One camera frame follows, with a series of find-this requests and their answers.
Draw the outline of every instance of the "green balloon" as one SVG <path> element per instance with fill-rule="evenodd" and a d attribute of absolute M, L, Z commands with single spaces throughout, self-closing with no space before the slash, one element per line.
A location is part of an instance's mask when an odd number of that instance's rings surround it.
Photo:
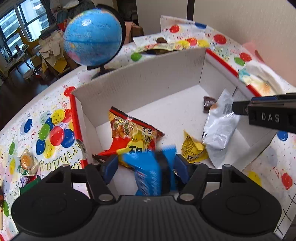
<path fill-rule="evenodd" d="M 239 65 L 241 65 L 241 66 L 244 66 L 244 61 L 243 61 L 241 58 L 239 58 L 239 57 L 234 57 L 234 61 L 235 61 L 237 64 L 239 64 Z"/>
<path fill-rule="evenodd" d="M 50 126 L 49 126 L 49 124 L 45 123 L 41 127 L 41 130 L 39 131 L 39 139 L 41 141 L 45 140 L 45 138 L 48 136 L 49 132 L 50 132 Z"/>
<path fill-rule="evenodd" d="M 13 142 L 9 147 L 9 155 L 12 155 L 14 150 L 15 150 L 15 143 Z"/>
<path fill-rule="evenodd" d="M 4 212 L 5 216 L 8 217 L 9 216 L 9 207 L 8 207 L 8 203 L 5 200 L 3 201 L 2 208 L 3 208 L 3 212 Z"/>
<path fill-rule="evenodd" d="M 139 61 L 140 58 L 142 58 L 142 55 L 139 54 L 139 53 L 133 53 L 133 54 L 131 55 L 131 60 L 134 61 L 134 62 Z"/>

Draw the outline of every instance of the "window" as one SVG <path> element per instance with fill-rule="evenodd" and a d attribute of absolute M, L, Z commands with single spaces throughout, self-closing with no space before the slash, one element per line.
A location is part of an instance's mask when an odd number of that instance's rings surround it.
<path fill-rule="evenodd" d="M 15 45 L 23 46 L 19 34 L 13 35 L 14 31 L 20 26 L 15 10 L 11 10 L 0 19 L 0 35 L 3 38 L 6 47 L 9 48 L 12 54 L 16 53 Z"/>
<path fill-rule="evenodd" d="M 29 37 L 31 40 L 37 39 L 41 31 L 49 26 L 42 3 L 40 0 L 25 0 L 17 8 Z"/>

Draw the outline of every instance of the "ribbed black surface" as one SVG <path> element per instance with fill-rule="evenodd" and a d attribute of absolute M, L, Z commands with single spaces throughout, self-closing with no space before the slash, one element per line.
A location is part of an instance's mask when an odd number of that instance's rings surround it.
<path fill-rule="evenodd" d="M 39 238 L 22 233 L 14 240 L 279 241 L 280 239 L 273 233 L 258 237 L 236 237 L 222 233 L 207 224 L 195 207 L 178 204 L 172 196 L 123 196 L 115 205 L 101 206 L 88 224 L 71 234 L 56 238 Z"/>

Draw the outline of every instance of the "yellow giraffe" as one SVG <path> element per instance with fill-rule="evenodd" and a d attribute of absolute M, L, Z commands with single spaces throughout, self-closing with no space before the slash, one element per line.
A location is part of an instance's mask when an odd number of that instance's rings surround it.
<path fill-rule="evenodd" d="M 33 48 L 35 48 L 37 45 L 39 45 L 39 40 L 40 40 L 40 38 L 37 38 L 37 39 L 35 39 L 34 41 L 28 41 L 28 40 L 26 39 L 26 37 L 24 36 L 24 34 L 22 33 L 22 29 L 21 29 L 20 27 L 18 27 L 18 28 L 15 30 L 15 32 L 14 32 L 13 34 L 19 34 L 19 35 L 20 35 L 20 38 L 21 38 L 23 44 L 26 44 L 26 45 L 29 46 L 29 47 L 27 48 L 27 52 L 28 52 L 31 56 L 33 56 L 34 54 L 33 54 L 33 51 L 32 51 L 32 50 L 33 50 Z"/>

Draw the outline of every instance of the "metal screw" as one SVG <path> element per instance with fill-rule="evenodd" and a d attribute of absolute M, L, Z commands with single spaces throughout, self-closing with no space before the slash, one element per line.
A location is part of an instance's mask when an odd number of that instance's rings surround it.
<path fill-rule="evenodd" d="M 99 196 L 99 199 L 100 199 L 100 201 L 102 201 L 102 202 L 109 202 L 109 201 L 111 201 L 111 200 L 113 199 L 113 196 L 110 195 L 110 194 L 105 193 L 105 194 L 101 194 L 101 195 Z"/>
<path fill-rule="evenodd" d="M 183 201 L 192 201 L 194 199 L 194 196 L 190 193 L 183 193 L 180 195 L 180 198 L 183 200 Z"/>

